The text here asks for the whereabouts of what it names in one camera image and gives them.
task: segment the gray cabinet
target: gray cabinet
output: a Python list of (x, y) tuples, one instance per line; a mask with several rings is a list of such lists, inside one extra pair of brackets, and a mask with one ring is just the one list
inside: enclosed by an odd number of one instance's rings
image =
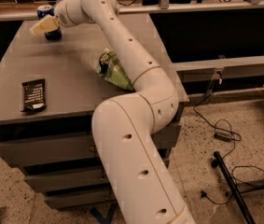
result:
[[(188, 97), (148, 18), (121, 17), (168, 72), (183, 104)], [(34, 23), (23, 22), (0, 62), (0, 157), (19, 168), (51, 208), (114, 201), (91, 135), (95, 107), (126, 93), (95, 74), (101, 53), (110, 46), (95, 24), (64, 29), (61, 41), (48, 42), (29, 34)], [(47, 108), (21, 112), (21, 83), (40, 78), (46, 80)], [(166, 165), (179, 132), (180, 126), (172, 123), (152, 135)]]

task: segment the blue can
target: blue can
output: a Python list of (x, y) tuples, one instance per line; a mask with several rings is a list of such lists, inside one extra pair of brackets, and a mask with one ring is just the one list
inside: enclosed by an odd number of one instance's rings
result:
[[(43, 19), (47, 15), (54, 16), (54, 7), (52, 5), (43, 5), (37, 8), (37, 16), (38, 19)], [(47, 40), (59, 40), (62, 37), (62, 33), (60, 27), (57, 30), (54, 30), (49, 33), (45, 33), (45, 37)]]

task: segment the green bag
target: green bag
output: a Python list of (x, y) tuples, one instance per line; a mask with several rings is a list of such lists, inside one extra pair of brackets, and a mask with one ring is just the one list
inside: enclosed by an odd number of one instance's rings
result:
[(96, 72), (99, 76), (103, 77), (104, 80), (121, 87), (124, 90), (134, 90), (130, 79), (124, 72), (117, 54), (113, 50), (104, 50), (104, 53), (100, 57)]

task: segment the speckled floor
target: speckled floor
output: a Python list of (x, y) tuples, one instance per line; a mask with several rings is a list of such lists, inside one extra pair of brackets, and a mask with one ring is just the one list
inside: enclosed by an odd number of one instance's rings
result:
[[(230, 171), (240, 165), (254, 165), (264, 170), (262, 97), (251, 96), (248, 99), (213, 97), (210, 104), (201, 105), (198, 110), (212, 124), (219, 119), (226, 119), (232, 130), (242, 136), (243, 140), (237, 142), (235, 149), (224, 159)], [(232, 149), (233, 144), (214, 139), (214, 129), (193, 111), (191, 105), (185, 107), (180, 123), (182, 131), (178, 144), (170, 156), (169, 170), (196, 222), (245, 223), (234, 199), (221, 205), (201, 198), (201, 191), (204, 190), (209, 198), (218, 203), (228, 199), (225, 193), (229, 191), (229, 187), (219, 168), (211, 167), (211, 160), (214, 151), (219, 151), (223, 156)], [(221, 125), (228, 127), (224, 121), (221, 121)], [(234, 174), (245, 181), (264, 178), (264, 173), (255, 168), (238, 168)], [(264, 190), (245, 193), (243, 198), (255, 222), (264, 223)], [(103, 223), (91, 214), (91, 210), (95, 207), (106, 218), (110, 205), (109, 203), (68, 208), (63, 211), (52, 210), (43, 202), (42, 195), (35, 194), (23, 181), (23, 174), (20, 171), (9, 168), (0, 159), (0, 223)], [(105, 223), (125, 222), (117, 208), (113, 221)]]

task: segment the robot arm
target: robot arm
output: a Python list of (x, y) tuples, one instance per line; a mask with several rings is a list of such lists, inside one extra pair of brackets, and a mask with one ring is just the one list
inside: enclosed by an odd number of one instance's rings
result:
[(95, 145), (126, 222), (195, 223), (151, 139), (176, 113), (172, 81), (117, 18), (116, 0), (63, 0), (55, 13), (65, 27), (96, 22), (136, 90), (104, 101), (92, 118)]

